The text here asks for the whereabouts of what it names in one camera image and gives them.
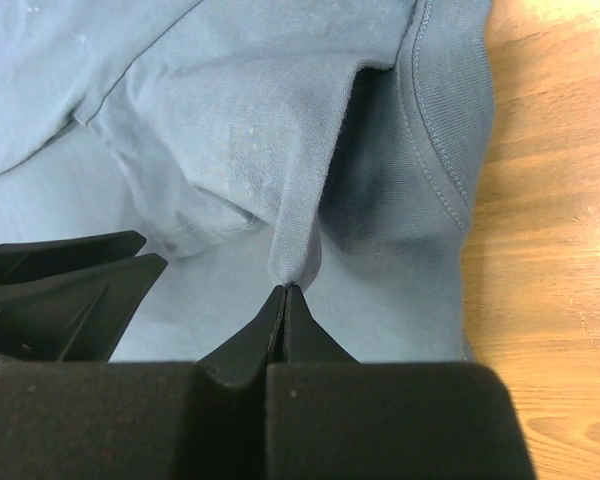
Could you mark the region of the grey-blue t-shirt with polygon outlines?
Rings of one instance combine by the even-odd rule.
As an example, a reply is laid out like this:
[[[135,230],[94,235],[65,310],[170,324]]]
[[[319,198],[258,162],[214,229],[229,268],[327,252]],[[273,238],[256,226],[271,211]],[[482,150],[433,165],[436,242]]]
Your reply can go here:
[[[0,243],[136,230],[114,359],[196,360],[276,285],[364,362],[466,357],[487,1],[0,1]]]

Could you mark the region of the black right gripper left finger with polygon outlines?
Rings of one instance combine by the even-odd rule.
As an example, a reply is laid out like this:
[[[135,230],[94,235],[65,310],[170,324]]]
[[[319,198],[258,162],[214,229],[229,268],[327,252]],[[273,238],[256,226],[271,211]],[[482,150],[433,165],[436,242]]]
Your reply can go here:
[[[224,387],[254,382],[275,353],[285,301],[286,289],[276,286],[248,324],[197,364]]]

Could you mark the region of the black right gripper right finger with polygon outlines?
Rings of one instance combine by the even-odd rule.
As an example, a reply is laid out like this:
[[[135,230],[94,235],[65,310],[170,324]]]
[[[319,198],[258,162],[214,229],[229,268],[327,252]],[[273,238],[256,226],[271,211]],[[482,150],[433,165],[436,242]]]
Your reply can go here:
[[[297,285],[286,289],[282,327],[285,363],[356,363],[354,357],[316,322]]]

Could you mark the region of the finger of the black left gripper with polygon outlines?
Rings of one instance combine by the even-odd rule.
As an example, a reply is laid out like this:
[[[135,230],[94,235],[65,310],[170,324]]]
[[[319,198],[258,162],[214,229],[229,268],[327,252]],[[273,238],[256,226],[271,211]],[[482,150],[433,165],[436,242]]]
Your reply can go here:
[[[167,266],[157,254],[0,286],[0,361],[106,361]]]
[[[0,285],[40,280],[132,258],[145,244],[146,238],[135,231],[0,244]]]

